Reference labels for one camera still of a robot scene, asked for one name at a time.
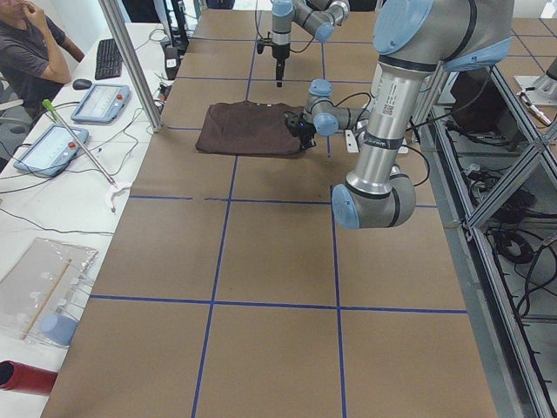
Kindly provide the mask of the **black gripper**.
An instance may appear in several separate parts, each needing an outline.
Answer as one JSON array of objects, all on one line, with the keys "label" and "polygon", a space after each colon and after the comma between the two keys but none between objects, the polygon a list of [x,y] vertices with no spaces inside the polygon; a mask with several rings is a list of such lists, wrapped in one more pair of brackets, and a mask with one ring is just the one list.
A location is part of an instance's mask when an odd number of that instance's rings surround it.
[{"label": "black gripper", "polygon": [[272,43],[272,56],[276,59],[275,66],[275,79],[276,86],[283,86],[285,61],[290,56],[291,44],[276,44]]},{"label": "black gripper", "polygon": [[314,139],[314,125],[304,119],[303,113],[286,111],[284,113],[285,126],[291,135],[300,139],[300,150],[305,151],[316,145]]}]

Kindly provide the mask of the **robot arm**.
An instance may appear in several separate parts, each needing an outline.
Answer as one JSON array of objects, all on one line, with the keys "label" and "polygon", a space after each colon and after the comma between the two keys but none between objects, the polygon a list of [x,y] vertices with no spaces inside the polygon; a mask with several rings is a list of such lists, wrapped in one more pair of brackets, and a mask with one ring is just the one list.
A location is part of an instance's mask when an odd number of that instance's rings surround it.
[{"label": "robot arm", "polygon": [[361,130],[358,163],[332,191],[340,225],[387,228],[411,217],[413,183],[395,159],[421,86],[438,67],[469,71],[501,61],[510,48],[513,8],[512,1],[389,1],[373,31],[380,76],[370,106],[335,106],[331,84],[315,79],[303,111],[285,114],[285,126],[305,148],[315,134]]},{"label": "robot arm", "polygon": [[334,28],[341,25],[350,14],[348,1],[272,1],[272,28],[267,37],[258,41],[258,53],[270,46],[276,60],[275,80],[281,87],[285,72],[285,62],[291,54],[292,25],[302,30],[320,43],[328,41]]}]

